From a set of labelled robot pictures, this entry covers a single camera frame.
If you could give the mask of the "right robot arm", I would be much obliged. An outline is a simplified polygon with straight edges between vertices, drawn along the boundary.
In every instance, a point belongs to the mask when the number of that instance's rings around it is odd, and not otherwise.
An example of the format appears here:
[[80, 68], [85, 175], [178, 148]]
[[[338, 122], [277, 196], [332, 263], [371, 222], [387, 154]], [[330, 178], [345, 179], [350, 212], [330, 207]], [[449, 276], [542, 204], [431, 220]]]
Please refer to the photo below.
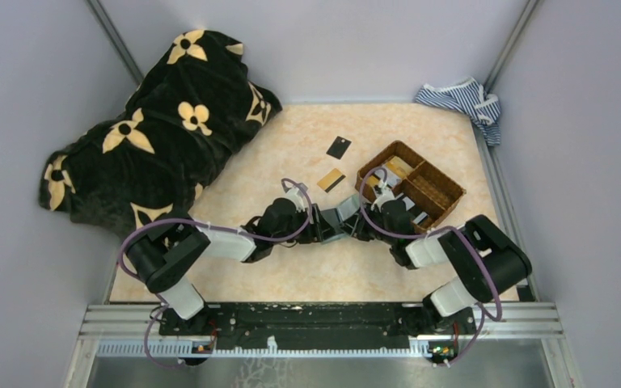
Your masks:
[[455, 314], [475, 304], [499, 306], [500, 295], [533, 272], [526, 253], [482, 214], [458, 228], [443, 226], [416, 234], [401, 200], [360, 204], [358, 212], [371, 237], [390, 245], [398, 265], [416, 270], [449, 263], [454, 269], [453, 280], [423, 299], [423, 322], [433, 333], [445, 332]]

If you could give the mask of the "green card holder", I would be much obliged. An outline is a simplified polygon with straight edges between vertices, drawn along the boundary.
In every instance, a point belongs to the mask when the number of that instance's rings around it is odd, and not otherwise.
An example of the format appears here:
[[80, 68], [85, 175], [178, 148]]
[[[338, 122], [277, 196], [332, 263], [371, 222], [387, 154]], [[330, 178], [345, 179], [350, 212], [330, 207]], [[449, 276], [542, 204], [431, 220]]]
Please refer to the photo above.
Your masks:
[[355, 230], [360, 204], [358, 194], [353, 194], [336, 207], [320, 211], [320, 241], [322, 244], [331, 243], [351, 235]]

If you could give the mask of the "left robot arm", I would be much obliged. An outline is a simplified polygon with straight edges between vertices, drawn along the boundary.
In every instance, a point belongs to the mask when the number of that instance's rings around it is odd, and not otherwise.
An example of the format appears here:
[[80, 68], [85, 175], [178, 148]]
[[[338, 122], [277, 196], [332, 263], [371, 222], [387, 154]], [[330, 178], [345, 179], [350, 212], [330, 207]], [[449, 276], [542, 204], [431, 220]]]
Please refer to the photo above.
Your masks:
[[211, 226], [172, 212], [128, 236], [122, 251], [136, 278], [178, 315], [183, 329], [198, 335], [210, 323], [204, 298], [187, 279], [199, 258], [255, 263], [271, 255], [276, 245], [316, 242], [317, 223], [316, 205], [298, 205], [288, 198], [275, 199], [263, 215], [238, 229]]

